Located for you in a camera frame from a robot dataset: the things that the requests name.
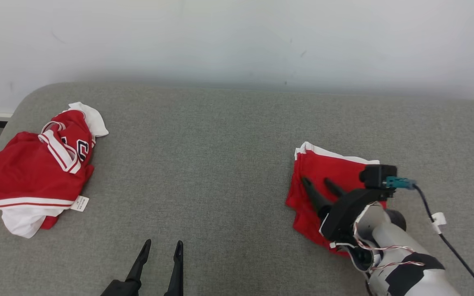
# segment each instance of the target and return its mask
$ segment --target gray couch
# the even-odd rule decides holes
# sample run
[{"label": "gray couch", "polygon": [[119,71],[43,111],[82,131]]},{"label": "gray couch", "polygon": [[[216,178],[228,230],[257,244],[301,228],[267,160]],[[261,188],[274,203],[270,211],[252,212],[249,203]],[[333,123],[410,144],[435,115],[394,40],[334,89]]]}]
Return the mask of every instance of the gray couch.
[{"label": "gray couch", "polygon": [[[141,296],[167,290],[177,240],[188,296],[365,295],[350,260],[292,229],[284,200],[304,141],[397,165],[418,180],[474,269],[474,101],[55,84],[24,99],[0,150],[77,101],[98,109],[110,132],[94,149],[82,193],[90,202],[30,239],[0,219],[0,296],[99,295],[127,275],[147,238]],[[474,295],[418,194],[399,191],[390,207],[461,294]]]}]

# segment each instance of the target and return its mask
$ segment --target white tag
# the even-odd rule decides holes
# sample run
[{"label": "white tag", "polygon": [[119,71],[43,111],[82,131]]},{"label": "white tag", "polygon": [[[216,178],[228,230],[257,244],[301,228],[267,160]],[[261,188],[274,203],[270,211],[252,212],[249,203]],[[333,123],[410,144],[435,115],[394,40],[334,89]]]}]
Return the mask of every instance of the white tag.
[{"label": "white tag", "polygon": [[437,234],[441,234],[442,231],[440,230],[439,225],[446,225],[446,216],[444,216],[444,213],[439,212],[439,213],[434,213],[432,215],[434,222],[431,224],[433,226],[434,231],[436,231]]},{"label": "white tag", "polygon": [[78,197],[74,201],[74,204],[71,206],[71,210],[83,212],[83,210],[85,210],[85,207],[87,206],[88,201],[89,197],[83,197],[81,195],[78,195]]}]

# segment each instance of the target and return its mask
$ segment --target black cable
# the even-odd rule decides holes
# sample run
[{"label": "black cable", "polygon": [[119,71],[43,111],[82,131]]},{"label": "black cable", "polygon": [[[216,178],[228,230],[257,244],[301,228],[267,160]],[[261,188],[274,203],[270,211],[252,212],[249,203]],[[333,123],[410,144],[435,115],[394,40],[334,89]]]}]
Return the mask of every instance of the black cable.
[{"label": "black cable", "polygon": [[365,281],[365,289],[367,289],[367,294],[369,294],[369,296],[374,296],[374,294],[372,294],[372,292],[370,291],[368,281]]},{"label": "black cable", "polygon": [[[425,206],[425,210],[427,211],[427,215],[429,216],[429,219],[431,219],[431,222],[434,222],[435,220],[433,219],[433,216],[431,215],[431,210],[429,210],[429,205],[427,204],[427,199],[425,199],[425,195],[423,195],[423,191],[416,185],[413,185],[413,188],[420,193],[420,197],[422,198],[423,204]],[[474,278],[474,272],[471,270],[469,265],[466,263],[466,261],[463,260],[463,258],[460,256],[460,254],[453,248],[453,246],[447,241],[446,237],[443,234],[438,234],[440,238],[446,243],[447,247],[455,254],[455,256],[460,260],[462,265],[467,269],[467,271],[471,274],[471,276]]]}]

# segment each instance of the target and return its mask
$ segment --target basketball jersey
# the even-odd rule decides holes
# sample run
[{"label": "basketball jersey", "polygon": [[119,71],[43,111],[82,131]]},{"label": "basketball jersey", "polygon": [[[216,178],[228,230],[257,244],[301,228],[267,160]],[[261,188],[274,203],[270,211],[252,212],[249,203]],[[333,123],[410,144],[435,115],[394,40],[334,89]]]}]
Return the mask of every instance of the basketball jersey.
[{"label": "basketball jersey", "polygon": [[329,247],[330,242],[319,233],[321,221],[301,183],[301,178],[309,178],[319,193],[331,202],[336,202],[337,197],[324,184],[325,178],[330,178],[349,192],[364,187],[359,180],[359,174],[365,169],[365,165],[379,163],[378,160],[344,157],[309,142],[304,142],[300,148],[296,148],[292,182],[285,201],[287,206],[295,210],[293,228],[314,243],[326,247],[331,252],[337,252],[337,249]]},{"label": "basketball jersey", "polygon": [[41,134],[18,133],[0,151],[0,209],[12,234],[30,238],[52,227],[94,171],[95,138],[109,132],[96,109],[69,106]]}]

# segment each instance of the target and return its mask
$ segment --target black tape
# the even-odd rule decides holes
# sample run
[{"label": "black tape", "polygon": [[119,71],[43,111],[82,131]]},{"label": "black tape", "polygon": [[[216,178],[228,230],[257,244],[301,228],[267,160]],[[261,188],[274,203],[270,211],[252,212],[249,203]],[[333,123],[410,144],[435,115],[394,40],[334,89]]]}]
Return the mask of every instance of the black tape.
[{"label": "black tape", "polygon": [[393,296],[404,296],[423,278],[423,271],[427,269],[444,269],[444,266],[435,257],[427,254],[412,253],[403,258],[402,262],[422,262],[424,266],[403,264],[397,266],[385,279],[389,284],[387,291]]}]

